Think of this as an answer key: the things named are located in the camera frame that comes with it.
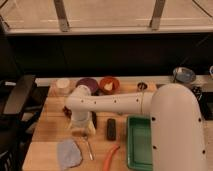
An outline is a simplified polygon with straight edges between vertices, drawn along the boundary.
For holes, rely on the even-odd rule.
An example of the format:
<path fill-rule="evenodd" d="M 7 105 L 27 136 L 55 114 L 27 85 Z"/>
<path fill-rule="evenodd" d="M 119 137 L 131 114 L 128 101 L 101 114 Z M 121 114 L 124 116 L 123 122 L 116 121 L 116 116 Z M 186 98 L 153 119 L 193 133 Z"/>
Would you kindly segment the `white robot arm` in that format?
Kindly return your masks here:
<path fill-rule="evenodd" d="M 181 84 L 154 92 L 91 96 L 80 85 L 65 106 L 77 117 L 90 111 L 148 115 L 151 120 L 153 171 L 207 171 L 200 107 L 195 95 Z"/>

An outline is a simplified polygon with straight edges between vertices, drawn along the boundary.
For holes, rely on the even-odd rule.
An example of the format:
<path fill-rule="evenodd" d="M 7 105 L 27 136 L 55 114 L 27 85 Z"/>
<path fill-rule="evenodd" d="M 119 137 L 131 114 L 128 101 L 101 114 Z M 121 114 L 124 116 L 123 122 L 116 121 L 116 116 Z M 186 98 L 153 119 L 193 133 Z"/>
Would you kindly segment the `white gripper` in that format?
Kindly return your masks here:
<path fill-rule="evenodd" d="M 92 114 L 89 113 L 83 119 L 78 119 L 74 115 L 71 116 L 68 129 L 72 132 L 81 132 L 82 134 L 95 135 L 96 129 L 92 121 Z"/>

